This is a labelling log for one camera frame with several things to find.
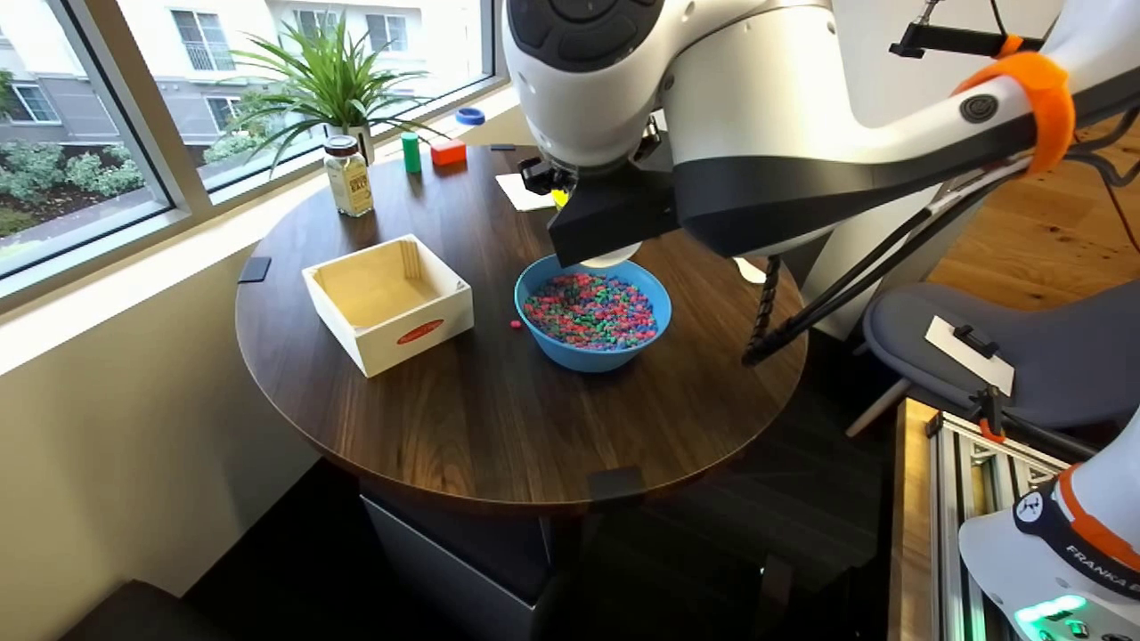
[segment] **blue object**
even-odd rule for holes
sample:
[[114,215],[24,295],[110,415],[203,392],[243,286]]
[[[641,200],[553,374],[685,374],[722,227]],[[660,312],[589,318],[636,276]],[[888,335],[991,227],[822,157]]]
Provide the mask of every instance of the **blue object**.
[[489,119],[483,119],[477,108],[458,108],[458,111],[457,111],[457,123],[463,123],[463,125],[483,125]]
[[609,277],[620,277],[634,290],[641,290],[641,295],[647,299],[652,305],[652,325],[655,325],[655,339],[652,342],[641,342],[641,344],[632,344],[632,348],[589,348],[589,344],[571,344],[571,342],[558,342],[553,335],[544,335],[543,329],[531,325],[531,318],[522,312],[522,303],[534,290],[543,290],[547,277],[557,276],[573,276],[573,271],[585,271],[585,266],[558,266],[557,255],[543,255],[534,260],[515,282],[514,282],[514,309],[515,318],[522,322],[522,329],[534,335],[537,348],[566,368],[566,371],[577,371],[577,374],[606,374],[606,371],[616,371],[622,363],[632,363],[636,354],[646,354],[655,339],[665,335],[671,322],[673,322],[673,299],[665,291],[665,286],[636,266],[636,264],[616,264],[609,271],[591,271],[591,276],[609,276]]

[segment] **floor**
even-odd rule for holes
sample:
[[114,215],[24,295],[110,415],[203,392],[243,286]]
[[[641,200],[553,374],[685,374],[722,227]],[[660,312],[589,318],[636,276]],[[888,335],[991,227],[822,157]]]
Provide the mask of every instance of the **floor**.
[[[883,639],[889,419],[845,439],[880,381],[815,339],[790,411],[737,467],[601,521],[543,639]],[[788,604],[761,593],[766,559],[793,571]],[[353,479],[323,464],[184,603],[237,639],[463,639],[401,587]]]

